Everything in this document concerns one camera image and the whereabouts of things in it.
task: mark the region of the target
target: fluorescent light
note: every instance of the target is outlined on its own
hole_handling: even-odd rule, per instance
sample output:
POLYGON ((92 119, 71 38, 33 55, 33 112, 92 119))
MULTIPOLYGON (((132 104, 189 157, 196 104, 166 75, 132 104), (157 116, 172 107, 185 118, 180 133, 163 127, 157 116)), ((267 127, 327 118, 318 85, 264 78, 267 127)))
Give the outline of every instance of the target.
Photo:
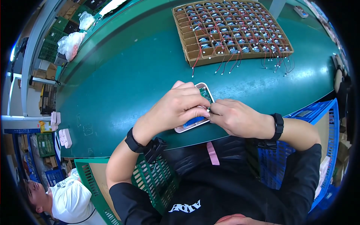
POLYGON ((12 62, 14 60, 14 53, 15 53, 15 45, 13 47, 13 50, 11 51, 10 62, 12 62))

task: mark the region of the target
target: black t-shirt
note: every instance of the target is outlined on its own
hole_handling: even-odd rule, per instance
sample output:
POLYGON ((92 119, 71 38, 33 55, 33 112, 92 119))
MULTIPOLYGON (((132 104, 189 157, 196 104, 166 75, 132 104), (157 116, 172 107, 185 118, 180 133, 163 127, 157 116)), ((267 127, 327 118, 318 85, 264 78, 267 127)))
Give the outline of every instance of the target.
POLYGON ((145 191, 129 183, 116 184, 109 192, 125 225, 208 225, 236 213, 295 225, 301 224, 311 209, 319 183, 320 159, 320 144, 289 155, 279 190, 268 188, 252 176, 226 170, 221 163, 200 168, 182 178, 163 216, 152 207, 145 191))

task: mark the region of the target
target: pink strap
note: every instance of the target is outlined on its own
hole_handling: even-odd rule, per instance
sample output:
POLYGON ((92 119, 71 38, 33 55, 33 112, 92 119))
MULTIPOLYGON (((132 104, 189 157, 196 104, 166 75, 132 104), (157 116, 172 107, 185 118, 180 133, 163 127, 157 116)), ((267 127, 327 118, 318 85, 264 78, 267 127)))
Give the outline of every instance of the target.
POLYGON ((217 158, 214 146, 212 145, 211 141, 206 143, 206 148, 207 148, 207 152, 209 153, 211 163, 213 165, 219 166, 220 162, 219 159, 217 158))

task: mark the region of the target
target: ear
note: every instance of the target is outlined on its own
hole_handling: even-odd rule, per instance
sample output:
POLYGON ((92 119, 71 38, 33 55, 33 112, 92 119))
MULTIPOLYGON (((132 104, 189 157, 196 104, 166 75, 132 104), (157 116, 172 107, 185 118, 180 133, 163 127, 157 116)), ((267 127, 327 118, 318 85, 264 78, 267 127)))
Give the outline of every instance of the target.
POLYGON ((36 212, 37 213, 42 213, 43 212, 42 206, 41 207, 36 207, 36 212))

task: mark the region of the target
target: white wall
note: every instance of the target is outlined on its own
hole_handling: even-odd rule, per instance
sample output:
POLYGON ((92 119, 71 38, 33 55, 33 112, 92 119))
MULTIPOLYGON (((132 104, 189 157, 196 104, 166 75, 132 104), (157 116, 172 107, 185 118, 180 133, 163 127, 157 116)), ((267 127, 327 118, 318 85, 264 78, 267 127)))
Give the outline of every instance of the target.
MULTIPOLYGON (((6 115, 8 110, 8 101, 10 93, 10 77, 6 76, 4 89, 2 93, 1 115, 6 115)), ((27 94, 27 113, 28 116, 42 116, 39 110, 40 92, 29 88, 27 94)), ((10 116, 23 116, 21 107, 21 89, 18 81, 15 80, 13 94, 10 103, 10 116)), ((38 128, 38 121, 2 121, 2 129, 32 129, 38 128)))

